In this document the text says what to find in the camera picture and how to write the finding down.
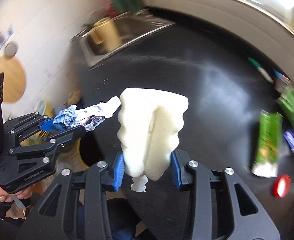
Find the person's left hand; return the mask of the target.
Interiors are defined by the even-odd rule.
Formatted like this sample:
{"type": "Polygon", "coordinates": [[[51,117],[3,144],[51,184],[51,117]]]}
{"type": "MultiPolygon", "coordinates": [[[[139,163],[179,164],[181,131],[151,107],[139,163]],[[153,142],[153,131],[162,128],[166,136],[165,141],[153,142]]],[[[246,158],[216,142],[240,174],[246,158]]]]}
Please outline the person's left hand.
{"type": "Polygon", "coordinates": [[[10,203],[13,201],[14,196],[18,199],[30,198],[32,196],[32,187],[27,187],[15,194],[9,194],[0,187],[0,202],[10,203]]]}

